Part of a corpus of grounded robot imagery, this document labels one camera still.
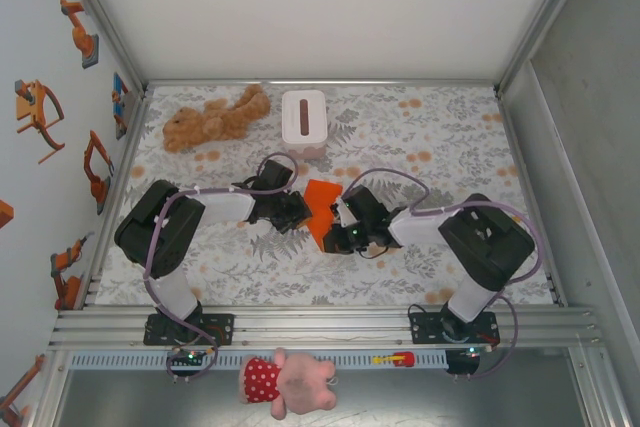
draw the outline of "black mounting plate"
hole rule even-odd
[[[234,316],[232,314],[201,314],[201,316],[202,322],[198,326],[199,328],[210,334],[216,340],[218,346],[231,345],[234,323]],[[167,322],[167,318],[164,315],[151,314],[147,319],[142,343],[149,346],[175,346],[176,341],[174,336],[167,335],[168,329],[171,328],[171,325]],[[191,345],[209,345],[209,342],[201,338]]]
[[[411,339],[414,344],[486,344],[500,343],[500,332],[493,312],[481,312],[473,321],[469,337],[461,342],[453,342],[443,331],[440,312],[411,312]]]

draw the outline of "table surface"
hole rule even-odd
[[[245,139],[210,142],[178,154],[162,147],[162,127],[181,107],[206,100],[235,102],[244,86],[157,87],[145,117],[118,222],[151,183],[166,179],[187,188],[228,186],[255,173],[268,154],[282,150],[281,99],[301,86],[265,85],[271,113],[253,123]],[[489,87],[322,86],[327,100],[327,154],[300,165],[294,189],[310,179],[345,187],[371,167],[419,177],[431,190],[424,207],[440,207],[481,192],[526,212],[497,101]],[[420,197],[419,186],[391,174],[363,183],[387,208]],[[520,273],[530,269],[533,256]],[[444,303],[464,269],[445,245],[413,245],[375,259],[319,251],[305,229],[280,235],[260,221],[202,222],[182,267],[203,304],[408,305]],[[514,302],[548,304],[541,270],[511,286]],[[97,304],[150,304],[141,270],[112,245],[102,271]]]

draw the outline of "pink stuffed toy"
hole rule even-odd
[[[282,420],[287,408],[298,415],[314,410],[331,410],[336,394],[327,381],[336,373],[333,362],[320,362],[309,354],[291,354],[276,349],[273,363],[247,357],[240,368],[240,402],[271,402],[271,415]]]

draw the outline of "teddy bear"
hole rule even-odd
[[[271,110],[260,84],[248,85],[233,107],[226,106],[227,99],[217,99],[205,102],[204,112],[182,107],[162,129],[165,150],[179,152],[212,140],[242,139],[249,123]]]
[[[291,412],[303,415],[314,410],[331,410],[336,395],[329,390],[328,381],[336,373],[331,361],[318,361],[306,353],[287,357],[278,348],[273,362],[248,356],[240,367],[239,397],[244,404],[271,402],[271,416],[282,420]]]

